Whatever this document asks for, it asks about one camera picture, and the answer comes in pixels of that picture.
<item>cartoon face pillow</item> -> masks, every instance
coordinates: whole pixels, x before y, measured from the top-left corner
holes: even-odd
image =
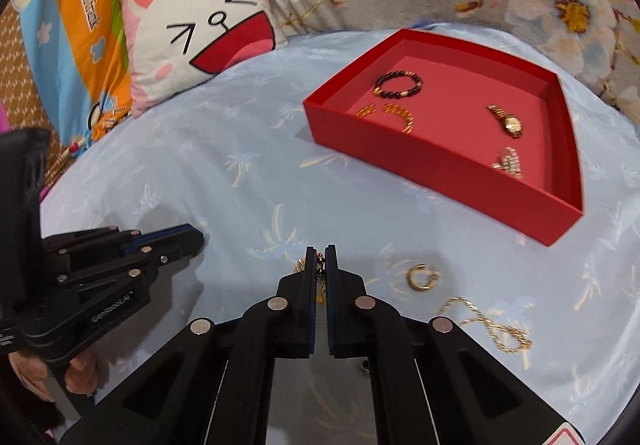
[[[122,0],[134,116],[286,44],[268,0]]]

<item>star print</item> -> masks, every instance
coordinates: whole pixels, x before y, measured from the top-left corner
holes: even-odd
[[[42,46],[43,44],[47,44],[49,42],[49,32],[51,31],[51,27],[53,23],[45,24],[44,21],[40,25],[40,29],[36,34],[38,37],[38,46]]]
[[[105,44],[104,37],[101,37],[98,39],[98,42],[91,47],[91,55],[94,57],[94,64],[98,64],[102,60]]]

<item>pink cheek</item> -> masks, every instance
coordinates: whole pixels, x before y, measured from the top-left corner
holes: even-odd
[[[169,73],[171,73],[172,69],[174,69],[174,65],[171,64],[170,62],[168,62],[167,64],[162,66],[161,69],[159,69],[156,72],[156,80],[162,80],[165,77],[167,77],[167,75],[169,75]]]

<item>silver screw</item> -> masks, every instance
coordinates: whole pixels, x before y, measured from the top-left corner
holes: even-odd
[[[284,297],[273,297],[268,301],[267,306],[273,311],[281,311],[284,310],[288,304],[287,299]]]
[[[361,310],[370,310],[376,305],[376,300],[369,295],[362,295],[356,299],[356,306]]]
[[[196,335],[203,335],[211,329],[211,322],[206,319],[197,319],[191,323],[191,332]]]
[[[446,317],[435,318],[431,325],[439,333],[449,333],[453,329],[453,322]]]

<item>open red tray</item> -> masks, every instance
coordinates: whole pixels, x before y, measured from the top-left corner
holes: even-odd
[[[400,100],[373,95],[383,74],[413,71],[422,91]],[[399,78],[384,89],[406,90]],[[386,103],[408,109],[401,118]],[[356,113],[368,104],[377,112]],[[486,109],[496,104],[523,124],[508,136]],[[428,32],[400,30],[359,57],[305,102],[318,144],[344,152],[460,201],[544,245],[582,216],[582,181],[574,130],[558,77],[528,61],[478,44]],[[523,178],[492,167],[516,149]]]

